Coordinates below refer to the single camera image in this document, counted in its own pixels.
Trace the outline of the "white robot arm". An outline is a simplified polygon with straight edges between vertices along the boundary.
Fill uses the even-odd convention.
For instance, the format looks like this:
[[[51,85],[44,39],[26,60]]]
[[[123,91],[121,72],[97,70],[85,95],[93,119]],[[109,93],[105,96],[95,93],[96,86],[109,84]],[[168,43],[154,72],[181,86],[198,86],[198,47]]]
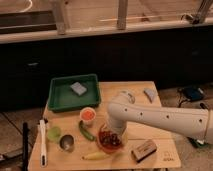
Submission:
[[[121,91],[108,103],[107,113],[108,128],[118,135],[128,122],[135,122],[213,144],[213,110],[141,106],[128,91]]]

